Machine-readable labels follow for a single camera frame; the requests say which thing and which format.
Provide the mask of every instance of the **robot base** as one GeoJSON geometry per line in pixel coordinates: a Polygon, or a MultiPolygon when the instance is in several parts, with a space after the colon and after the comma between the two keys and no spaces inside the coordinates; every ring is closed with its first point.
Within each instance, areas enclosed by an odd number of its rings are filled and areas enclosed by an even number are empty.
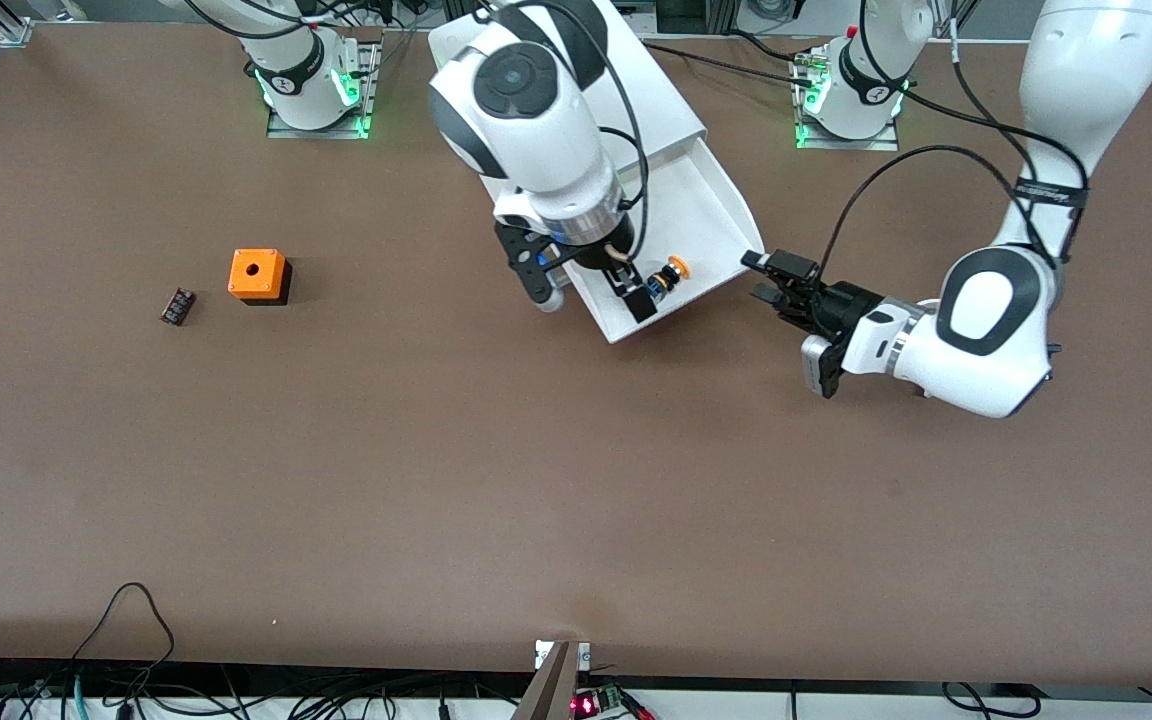
{"type": "Polygon", "coordinates": [[[371,111],[376,106],[376,68],[380,67],[382,40],[361,44],[346,38],[349,53],[346,68],[349,73],[365,73],[364,77],[340,83],[340,90],[358,96],[358,104],[329,127],[305,131],[288,126],[278,113],[270,108],[270,123],[265,135],[273,138],[301,138],[302,141],[366,141],[371,135],[371,111]]]}
{"type": "MultiPolygon", "coordinates": [[[[824,54],[826,54],[826,47],[824,46],[812,50],[812,55],[819,56],[824,54]]],[[[798,65],[790,63],[791,77],[812,81],[817,83],[817,86],[823,85],[823,75],[824,71],[818,68],[804,69],[799,68],[798,65]]],[[[887,126],[877,136],[861,138],[859,141],[838,137],[833,132],[827,131],[827,129],[824,129],[819,120],[804,109],[805,105],[814,103],[814,92],[819,92],[819,90],[817,88],[799,86],[794,86],[794,92],[791,92],[791,99],[794,100],[795,147],[809,150],[884,150],[888,152],[900,150],[900,143],[896,138],[895,114],[892,115],[890,120],[887,120],[887,126]]]]}

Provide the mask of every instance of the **orange push button box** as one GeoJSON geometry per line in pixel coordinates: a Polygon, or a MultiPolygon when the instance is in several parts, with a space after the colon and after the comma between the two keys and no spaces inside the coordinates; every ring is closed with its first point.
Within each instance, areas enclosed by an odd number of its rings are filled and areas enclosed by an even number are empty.
{"type": "Polygon", "coordinates": [[[273,247],[234,250],[229,294],[248,305],[287,305],[291,293],[291,264],[273,247]]]}

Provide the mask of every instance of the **brown table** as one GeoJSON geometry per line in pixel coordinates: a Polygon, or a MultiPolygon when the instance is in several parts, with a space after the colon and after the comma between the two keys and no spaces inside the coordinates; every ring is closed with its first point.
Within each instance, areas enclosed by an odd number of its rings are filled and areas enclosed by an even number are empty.
{"type": "MultiPolygon", "coordinates": [[[[1013,122],[1023,54],[965,50],[1013,122]]],[[[819,252],[890,159],[795,150],[783,86],[660,63],[768,247],[819,252]]],[[[524,670],[563,635],[623,674],[1152,684],[1152,90],[1093,177],[1056,380],[985,420],[890,378],[810,395],[752,278],[616,346],[538,313],[426,119],[422,37],[366,142],[266,141],[241,66],[205,26],[0,54],[0,655],[68,655],[143,579],[183,660],[524,670]],[[236,247],[293,259],[290,306],[227,295],[236,247]]],[[[945,46],[918,76],[964,105],[945,46]]],[[[918,106],[901,132],[1020,167],[918,106]]],[[[937,295],[1003,212],[924,156],[831,272],[937,295]]],[[[160,643],[128,601],[91,652],[160,643]]]]}

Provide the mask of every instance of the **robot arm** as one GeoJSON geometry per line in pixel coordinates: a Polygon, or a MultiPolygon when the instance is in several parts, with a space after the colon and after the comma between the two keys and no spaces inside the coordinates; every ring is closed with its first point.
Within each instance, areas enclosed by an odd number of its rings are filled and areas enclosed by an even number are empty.
{"type": "Polygon", "coordinates": [[[877,136],[896,111],[914,60],[932,37],[929,0],[867,1],[863,10],[864,38],[836,37],[799,56],[813,81],[803,106],[824,129],[849,141],[877,136]],[[887,74],[890,82],[884,81],[887,74]]]}
{"type": "Polygon", "coordinates": [[[1152,82],[1152,0],[1048,0],[1030,40],[1021,101],[1030,131],[1028,170],[991,247],[950,268],[939,301],[910,304],[850,283],[826,286],[811,260],[753,255],[760,288],[781,318],[812,332],[803,346],[809,381],[831,396],[842,373],[886,373],[930,397],[990,418],[1015,414],[1051,378],[1047,314],[1060,297],[1062,263],[1091,173],[1152,82]]]}
{"type": "Polygon", "coordinates": [[[506,5],[490,15],[430,81],[430,115],[468,167],[500,181],[497,237],[540,310],[562,306],[553,270],[575,262],[600,270],[644,323],[657,297],[687,278],[685,264],[670,259],[646,279],[637,272],[634,200],[584,96],[608,71],[607,23],[588,1],[552,3],[562,10],[506,5]]]}
{"type": "Polygon", "coordinates": [[[160,0],[204,15],[237,36],[251,58],[265,101],[288,126],[331,127],[361,101],[358,44],[328,26],[303,22],[294,0],[160,0]]]}

